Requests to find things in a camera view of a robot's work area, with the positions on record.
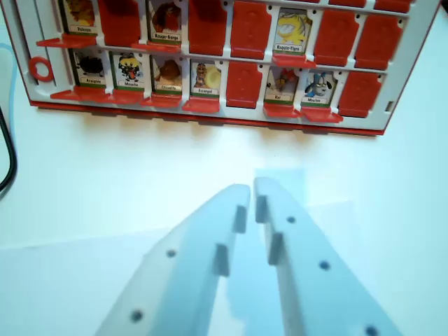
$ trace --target cartoon character picture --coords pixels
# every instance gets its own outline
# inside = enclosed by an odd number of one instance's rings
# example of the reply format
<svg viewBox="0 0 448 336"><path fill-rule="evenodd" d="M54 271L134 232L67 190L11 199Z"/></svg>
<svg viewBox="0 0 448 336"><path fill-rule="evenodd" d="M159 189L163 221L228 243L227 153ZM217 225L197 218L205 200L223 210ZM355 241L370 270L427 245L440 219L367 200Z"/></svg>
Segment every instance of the cartoon character picture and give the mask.
<svg viewBox="0 0 448 336"><path fill-rule="evenodd" d="M145 89L142 65L133 52L110 52L112 77L117 89Z"/></svg>
<svg viewBox="0 0 448 336"><path fill-rule="evenodd" d="M126 81L138 82L137 76L140 72L140 62L134 56L133 52L123 53L118 60L118 68L126 77Z"/></svg>
<svg viewBox="0 0 448 336"><path fill-rule="evenodd" d="M152 55L153 89L165 93L182 93L181 65L174 59Z"/></svg>
<svg viewBox="0 0 448 336"><path fill-rule="evenodd" d="M104 87L104 67L96 48L69 50L75 82L81 86Z"/></svg>
<svg viewBox="0 0 448 336"><path fill-rule="evenodd" d="M204 63L199 63L196 66L196 83L195 88L205 87L205 75L207 74L207 67Z"/></svg>
<svg viewBox="0 0 448 336"><path fill-rule="evenodd" d="M265 102L293 104L298 81L294 69L271 66L267 75Z"/></svg>
<svg viewBox="0 0 448 336"><path fill-rule="evenodd" d="M103 62L98 57L85 55L83 52L75 52L76 68L82 69L83 74L98 75L104 77Z"/></svg>
<svg viewBox="0 0 448 336"><path fill-rule="evenodd" d="M66 32L96 35L92 0L59 0Z"/></svg>
<svg viewBox="0 0 448 336"><path fill-rule="evenodd" d="M304 106L329 106L337 81L333 78L333 73L310 72L305 88L305 96L302 102Z"/></svg>
<svg viewBox="0 0 448 336"><path fill-rule="evenodd" d="M312 21L305 10L282 9L277 22L274 51L305 53Z"/></svg>
<svg viewBox="0 0 448 336"><path fill-rule="evenodd" d="M191 62L191 95L219 97L221 70L213 61Z"/></svg>
<svg viewBox="0 0 448 336"><path fill-rule="evenodd" d="M151 40L159 43L181 43L181 9L173 1L150 0Z"/></svg>

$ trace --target snail character card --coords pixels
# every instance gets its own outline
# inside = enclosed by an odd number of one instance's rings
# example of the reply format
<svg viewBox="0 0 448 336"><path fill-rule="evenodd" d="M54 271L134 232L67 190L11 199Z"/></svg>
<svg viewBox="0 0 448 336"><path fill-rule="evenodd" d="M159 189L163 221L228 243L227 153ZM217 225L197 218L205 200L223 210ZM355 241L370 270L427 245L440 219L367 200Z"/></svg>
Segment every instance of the snail character card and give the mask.
<svg viewBox="0 0 448 336"><path fill-rule="evenodd" d="M219 98L221 70L213 61L191 61L190 94L195 97Z"/></svg>

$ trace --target red circle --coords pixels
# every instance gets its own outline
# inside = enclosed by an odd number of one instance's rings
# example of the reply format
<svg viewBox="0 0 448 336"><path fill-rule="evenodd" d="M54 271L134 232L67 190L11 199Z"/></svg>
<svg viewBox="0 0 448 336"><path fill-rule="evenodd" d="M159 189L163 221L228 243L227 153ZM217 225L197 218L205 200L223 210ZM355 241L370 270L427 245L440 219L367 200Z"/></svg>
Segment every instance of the red circle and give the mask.
<svg viewBox="0 0 448 336"><path fill-rule="evenodd" d="M37 72L37 64L38 63L42 63L43 65L45 65L47 67L48 70L48 75L47 76L41 76L39 75L39 73ZM53 76L53 69L51 69L51 64L50 61L48 59L45 59L43 57L33 57L30 59L29 63L28 63L28 67L29 67L29 72L31 73L31 75L33 77L35 77L35 79L37 79L38 81L41 82L51 82L54 78Z"/></svg>

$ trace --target black cable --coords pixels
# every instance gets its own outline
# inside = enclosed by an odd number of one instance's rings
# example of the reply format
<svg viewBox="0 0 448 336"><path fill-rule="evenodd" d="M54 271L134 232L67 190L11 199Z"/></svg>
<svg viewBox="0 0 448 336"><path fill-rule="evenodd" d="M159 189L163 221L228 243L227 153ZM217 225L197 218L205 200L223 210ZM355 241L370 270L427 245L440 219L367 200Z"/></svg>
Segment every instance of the black cable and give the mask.
<svg viewBox="0 0 448 336"><path fill-rule="evenodd" d="M15 148L11 135L8 131L8 126L6 125L5 117L0 108L0 127L5 138L6 147L8 148L9 154L9 170L3 181L0 183L0 193L5 190L8 186L11 186L14 182L15 175L17 174L17 155L15 154Z"/></svg>

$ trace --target yellow cartoon character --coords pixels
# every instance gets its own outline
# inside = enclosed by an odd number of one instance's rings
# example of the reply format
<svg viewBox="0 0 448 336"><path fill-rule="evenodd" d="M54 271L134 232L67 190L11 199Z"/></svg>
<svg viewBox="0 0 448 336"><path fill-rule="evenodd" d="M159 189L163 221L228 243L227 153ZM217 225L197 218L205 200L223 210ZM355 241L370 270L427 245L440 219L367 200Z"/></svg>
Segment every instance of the yellow cartoon character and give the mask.
<svg viewBox="0 0 448 336"><path fill-rule="evenodd" d="M299 14L280 13L277 26L277 35L283 39L281 43L292 42L298 46L307 39L305 20Z"/></svg>
<svg viewBox="0 0 448 336"><path fill-rule="evenodd" d="M82 26L92 27L95 23L92 0L66 0L70 14Z"/></svg>

